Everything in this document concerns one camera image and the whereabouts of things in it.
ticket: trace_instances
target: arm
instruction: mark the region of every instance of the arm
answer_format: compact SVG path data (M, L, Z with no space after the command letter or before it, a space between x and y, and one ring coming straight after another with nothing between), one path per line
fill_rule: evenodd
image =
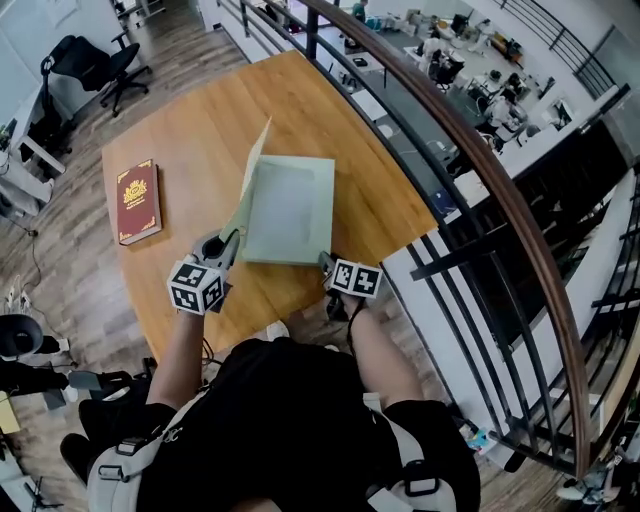
M342 294L349 318L358 300ZM351 325L353 350L365 388L380 394L382 406L404 400L424 400L418 373L380 327L371 311L363 309Z
M204 316L179 311L147 404L165 404L177 411L196 396L202 379L203 336Z

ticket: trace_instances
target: wooden table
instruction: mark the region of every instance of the wooden table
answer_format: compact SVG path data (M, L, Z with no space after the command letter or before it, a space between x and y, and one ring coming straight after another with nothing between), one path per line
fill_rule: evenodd
M166 279L201 236L231 217L249 149L269 117L264 154L336 161L332 249L377 264L435 222L398 165L357 113L297 52L248 65L181 96L102 150L111 226L116 175L153 158L160 166L164 229L119 258L151 350L161 357L175 310ZM232 346L322 299L315 267L237 263L220 315L208 314L214 350Z

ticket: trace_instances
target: floor below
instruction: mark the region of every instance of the floor below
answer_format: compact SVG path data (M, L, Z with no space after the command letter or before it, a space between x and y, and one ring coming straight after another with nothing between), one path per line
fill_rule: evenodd
M164 3L167 13L149 20L131 36L141 42L145 63L154 70L149 77L150 93L125 95L123 111L115 119L97 101L77 114L78 128L70 141L73 153L65 162L67 172L56 179L53 199L40 215L23 220L25 226L38 230L37 238L0 221L0 290L8 289L20 274L35 307L46 313L43 316L36 311L35 318L47 333L69 338L74 357L82 369L90 371L135 373L141 370L142 358L150 356L111 236L102 181L102 146L184 91L246 65L224 32L203 32L187 0ZM376 311L394 341L419 368L427 396L446 399L416 332L388 287L381 293ZM344 326L327 323L321 305L293 315L287 323L299 341L340 345L345 339ZM32 361L43 362L37 358ZM66 362L57 358L54 364ZM40 395L11 402L22 427L11 439L24 471L44 477L44 496L64 503L62 510L87 510L86 491L64 465L58 449L66 434L82 432L77 404L48 412ZM486 459L478 459L478 464L483 510L562 510L554 497L562 477L546 467L527 461L518 473L510 475Z

